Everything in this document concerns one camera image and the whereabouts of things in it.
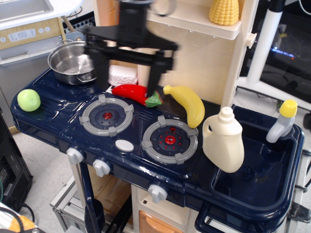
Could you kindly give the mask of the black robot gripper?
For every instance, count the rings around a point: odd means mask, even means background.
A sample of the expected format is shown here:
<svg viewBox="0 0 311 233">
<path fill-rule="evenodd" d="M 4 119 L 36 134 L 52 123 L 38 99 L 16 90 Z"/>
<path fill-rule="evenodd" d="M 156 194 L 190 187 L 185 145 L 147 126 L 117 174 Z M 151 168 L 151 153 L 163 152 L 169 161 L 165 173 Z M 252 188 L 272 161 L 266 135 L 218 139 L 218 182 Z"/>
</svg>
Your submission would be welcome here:
<svg viewBox="0 0 311 233">
<path fill-rule="evenodd" d="M 120 0 L 119 23 L 115 26 L 86 27 L 83 33 L 95 37 L 87 42 L 85 54 L 92 60 L 96 85 L 105 91 L 110 84 L 109 60 L 119 60 L 150 67 L 147 94 L 155 91 L 162 74 L 173 68 L 173 57 L 165 52 L 176 51 L 178 45 L 152 34 L 146 26 L 151 0 Z"/>
</svg>

